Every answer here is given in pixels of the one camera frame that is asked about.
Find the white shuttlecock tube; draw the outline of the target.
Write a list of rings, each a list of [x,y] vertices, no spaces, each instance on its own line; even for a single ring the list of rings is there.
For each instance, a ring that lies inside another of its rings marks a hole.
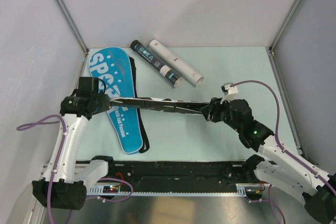
[[[176,69],[185,79],[195,87],[198,87],[204,80],[203,75],[179,58],[170,49],[165,47],[158,40],[154,39],[149,43],[149,48],[163,60]]]

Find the black shuttlecock tube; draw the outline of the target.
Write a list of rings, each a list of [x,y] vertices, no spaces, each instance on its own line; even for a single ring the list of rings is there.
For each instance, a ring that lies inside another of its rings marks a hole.
[[[166,63],[141,42],[134,40],[131,43],[130,48],[148,64],[155,68],[156,71],[162,75],[174,88],[178,87],[182,83],[183,77],[176,70],[174,70],[172,66]]]

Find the black racket bag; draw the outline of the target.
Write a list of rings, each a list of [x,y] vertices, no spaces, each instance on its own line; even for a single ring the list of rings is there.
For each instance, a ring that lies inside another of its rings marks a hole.
[[[181,114],[202,114],[201,108],[208,105],[208,102],[181,101],[158,98],[112,98],[111,106],[125,108],[146,109],[160,112],[181,113]]]

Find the blue racket bag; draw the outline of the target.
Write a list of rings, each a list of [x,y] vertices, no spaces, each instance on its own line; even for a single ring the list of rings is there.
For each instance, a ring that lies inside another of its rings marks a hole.
[[[110,98],[137,97],[134,59],[119,47],[107,47],[94,52],[88,63],[90,75],[104,81],[99,89]],[[145,153],[149,140],[139,109],[112,106],[107,111],[121,149],[126,154]]]

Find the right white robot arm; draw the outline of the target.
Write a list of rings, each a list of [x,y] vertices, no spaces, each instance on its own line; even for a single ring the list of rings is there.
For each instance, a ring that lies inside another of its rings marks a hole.
[[[276,169],[271,169],[266,160],[261,159],[258,164],[244,167],[246,181],[253,183],[259,179],[278,187],[302,203],[319,223],[330,223],[335,218],[335,175],[292,152],[271,129],[254,119],[246,100],[213,98],[200,112],[208,121],[230,126],[246,148],[277,164]]]

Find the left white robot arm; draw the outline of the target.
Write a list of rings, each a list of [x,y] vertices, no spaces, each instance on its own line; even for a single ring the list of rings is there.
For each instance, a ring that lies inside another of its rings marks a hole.
[[[75,172],[80,140],[93,115],[111,108],[109,97],[95,77],[81,77],[78,88],[60,104],[59,133],[49,164],[41,179],[32,182],[33,195],[47,209],[79,210],[87,190],[101,178],[112,181],[116,168],[111,157],[96,156],[80,172]]]

